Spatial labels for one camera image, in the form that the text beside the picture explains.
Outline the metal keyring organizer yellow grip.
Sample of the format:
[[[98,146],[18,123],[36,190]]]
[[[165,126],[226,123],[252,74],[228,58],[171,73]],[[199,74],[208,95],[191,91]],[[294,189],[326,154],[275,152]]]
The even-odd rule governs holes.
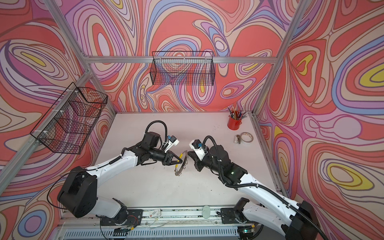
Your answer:
[[[180,176],[183,172],[183,170],[186,168],[187,164],[188,164],[188,151],[183,151],[179,158],[181,159],[181,162],[179,164],[176,164],[175,166],[175,170],[174,170],[174,173],[175,173],[175,176]]]

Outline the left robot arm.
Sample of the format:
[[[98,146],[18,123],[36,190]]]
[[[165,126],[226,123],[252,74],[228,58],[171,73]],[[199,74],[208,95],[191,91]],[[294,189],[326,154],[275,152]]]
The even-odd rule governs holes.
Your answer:
[[[127,207],[115,198],[98,196],[98,188],[126,170],[147,165],[148,160],[164,166],[181,164],[183,161],[170,150],[179,140],[175,136],[168,136],[166,143],[158,148],[160,139],[159,134],[147,132],[139,143],[123,148],[115,158],[89,168],[72,169],[57,200],[76,218],[92,214],[122,225],[128,218]]]

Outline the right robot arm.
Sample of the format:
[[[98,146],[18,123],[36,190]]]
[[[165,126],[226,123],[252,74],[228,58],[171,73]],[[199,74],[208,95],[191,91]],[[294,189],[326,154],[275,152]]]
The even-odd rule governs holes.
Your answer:
[[[246,169],[233,163],[223,146],[190,144],[189,157],[198,172],[208,168],[227,187],[246,195],[233,208],[238,222],[256,222],[281,234],[287,240],[314,240],[321,234],[314,208],[298,203],[268,188]]]

